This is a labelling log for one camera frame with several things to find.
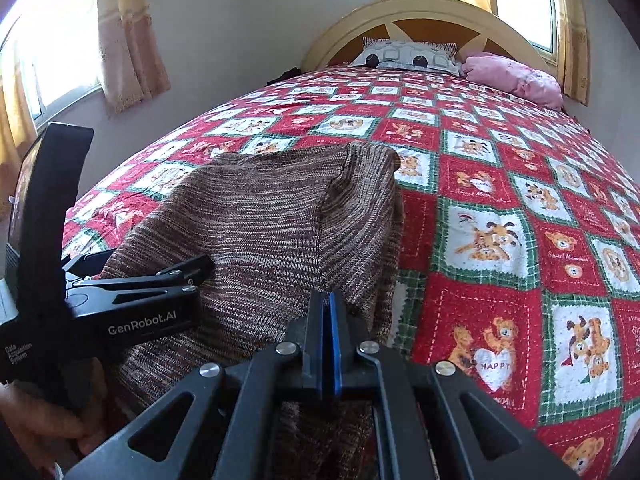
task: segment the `bed headboard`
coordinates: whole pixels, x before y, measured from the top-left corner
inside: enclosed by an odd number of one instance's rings
[[[311,46],[303,72],[356,59],[362,38],[455,43],[458,51],[484,50],[555,76],[519,33],[497,16],[459,0],[377,0],[335,23]]]

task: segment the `pink pillow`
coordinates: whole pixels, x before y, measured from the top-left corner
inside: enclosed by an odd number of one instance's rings
[[[561,111],[562,92],[553,76],[487,52],[466,58],[466,80],[514,94],[539,105]]]

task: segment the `white wall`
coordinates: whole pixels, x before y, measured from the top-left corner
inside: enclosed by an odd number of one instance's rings
[[[97,92],[55,117],[95,131],[79,192],[180,124],[300,66],[325,28],[370,1],[148,0],[172,88],[121,114]]]
[[[584,0],[591,48],[589,106],[565,99],[640,183],[640,48],[607,0]]]

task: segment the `red checkered bedspread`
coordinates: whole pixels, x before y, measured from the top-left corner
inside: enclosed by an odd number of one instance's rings
[[[69,211],[64,253],[117,246],[218,153],[383,142],[406,222],[389,344],[450,359],[585,479],[640,428],[640,203],[575,121],[449,76],[335,67],[219,106]]]

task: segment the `finger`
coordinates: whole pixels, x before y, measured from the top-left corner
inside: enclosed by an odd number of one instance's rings
[[[28,430],[42,436],[79,438],[84,433],[82,421],[73,413],[44,399],[36,399],[25,392],[17,394],[21,423]]]
[[[14,431],[14,439],[29,459],[29,462],[31,462],[31,465],[38,471],[41,469],[50,470],[54,467],[55,457],[36,435],[28,433],[24,429],[19,429]]]
[[[97,399],[106,399],[107,384],[104,380],[104,369],[102,368],[102,363],[95,357],[93,358],[91,386],[94,389],[94,395],[97,397]]]
[[[84,425],[84,434],[91,434],[102,425],[104,418],[104,401],[92,395],[82,409],[80,419]]]
[[[107,440],[107,432],[104,427],[100,427],[94,433],[80,438],[78,440],[78,449],[83,455],[88,455],[105,440]]]

